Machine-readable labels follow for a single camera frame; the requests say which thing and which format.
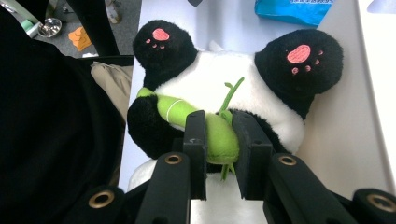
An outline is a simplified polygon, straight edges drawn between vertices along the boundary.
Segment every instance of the stuffed animal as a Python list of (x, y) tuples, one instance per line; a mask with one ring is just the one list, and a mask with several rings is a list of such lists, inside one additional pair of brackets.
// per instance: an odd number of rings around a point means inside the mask
[[(243, 54), (198, 50), (188, 32), (175, 24), (150, 21), (136, 35), (134, 55), (146, 71), (143, 89), (128, 111), (128, 131), (134, 142), (156, 160), (171, 150), (175, 138), (183, 137), (186, 116), (204, 110), (206, 129), (214, 133), (208, 139), (208, 162), (222, 165), (238, 159), (235, 136), (228, 133), (236, 110), (257, 120), (276, 152), (295, 153), (315, 95), (336, 84), (343, 68), (337, 41), (314, 29), (283, 35), (255, 54)], [(220, 143), (218, 137), (224, 137)], [(221, 142), (231, 143), (222, 146)], [(130, 188), (147, 180), (154, 164), (148, 161), (139, 167)], [(193, 219), (210, 223), (204, 216), (213, 218), (213, 210), (220, 217), (253, 218), (254, 213), (262, 220), (262, 202), (241, 202), (234, 175), (229, 178), (221, 182), (218, 174), (208, 175), (207, 202), (191, 202), (191, 223)], [(217, 223), (235, 223), (223, 221)]]

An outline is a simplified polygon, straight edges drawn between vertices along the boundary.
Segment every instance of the panda plush toy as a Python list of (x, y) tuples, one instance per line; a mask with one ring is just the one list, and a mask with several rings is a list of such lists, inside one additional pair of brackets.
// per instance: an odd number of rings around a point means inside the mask
[[(315, 95), (336, 84), (343, 68), (343, 51), (337, 41), (315, 29), (283, 35), (255, 54), (242, 54), (198, 50), (188, 32), (175, 24), (150, 21), (136, 35), (134, 55), (146, 71), (143, 87), (149, 93), (139, 95), (130, 106), (128, 132), (152, 160), (136, 169), (130, 189), (148, 180), (155, 160), (171, 151), (175, 138), (183, 137), (183, 125), (166, 117), (175, 102), (188, 104), (182, 106), (181, 114), (204, 110), (219, 115), (238, 83), (226, 111), (249, 113), (276, 152), (295, 153)], [(174, 101), (160, 109), (163, 97)], [(218, 173), (209, 174), (206, 192), (207, 201), (191, 202), (191, 223), (263, 222), (262, 202), (241, 200), (234, 175), (221, 181)]]

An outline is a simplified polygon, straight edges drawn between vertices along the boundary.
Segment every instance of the white plush fur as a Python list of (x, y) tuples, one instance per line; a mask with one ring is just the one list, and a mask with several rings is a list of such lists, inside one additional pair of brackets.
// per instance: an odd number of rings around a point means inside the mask
[(267, 87), (253, 59), (254, 55), (225, 50), (200, 51), (192, 65), (155, 91), (184, 99), (206, 113), (216, 113), (229, 91), (224, 83), (234, 85), (244, 77), (229, 108), (246, 110), (265, 119), (285, 149), (294, 153), (304, 138), (303, 120)]
[[(129, 189), (151, 178), (156, 161), (149, 160), (132, 175)], [(266, 223), (263, 201), (245, 201), (236, 182), (229, 174), (225, 181), (220, 174), (209, 174), (206, 180), (206, 201), (191, 200), (191, 224), (249, 224)]]

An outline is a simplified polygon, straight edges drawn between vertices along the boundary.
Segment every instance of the black plush fur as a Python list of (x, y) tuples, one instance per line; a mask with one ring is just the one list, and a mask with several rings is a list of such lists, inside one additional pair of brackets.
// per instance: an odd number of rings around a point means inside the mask
[[(152, 38), (157, 28), (164, 29), (169, 39), (158, 41)], [(309, 57), (303, 63), (290, 63), (288, 54), (301, 45), (311, 48)], [(167, 21), (149, 22), (134, 41), (135, 57), (146, 70), (144, 87), (152, 91), (191, 65), (197, 52), (189, 34)], [(305, 119), (315, 94), (326, 91), (340, 79), (343, 52), (329, 35), (318, 30), (300, 30), (270, 42), (255, 54), (254, 60), (268, 87), (285, 105)], [(297, 74), (291, 72), (294, 67), (299, 69)], [(141, 97), (133, 102), (128, 111), (129, 134), (152, 159), (170, 151), (173, 140), (183, 136), (182, 131), (160, 117), (156, 104), (155, 96)], [(287, 152), (271, 125), (265, 119), (252, 115), (273, 142), (275, 150)]]

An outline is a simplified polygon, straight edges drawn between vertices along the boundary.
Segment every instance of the black paw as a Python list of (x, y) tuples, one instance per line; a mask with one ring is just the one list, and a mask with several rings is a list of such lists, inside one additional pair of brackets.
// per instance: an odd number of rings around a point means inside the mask
[(341, 77), (343, 51), (319, 30), (299, 30), (270, 42), (256, 54), (262, 78), (275, 92), (306, 97), (323, 93)]
[(146, 69), (149, 89), (177, 76), (195, 60), (197, 49), (189, 34), (167, 21), (150, 21), (144, 25), (134, 40), (134, 56)]
[(172, 149), (175, 138), (183, 132), (169, 125), (157, 110), (155, 95), (137, 98), (129, 107), (128, 133), (134, 142), (152, 159), (158, 159)]

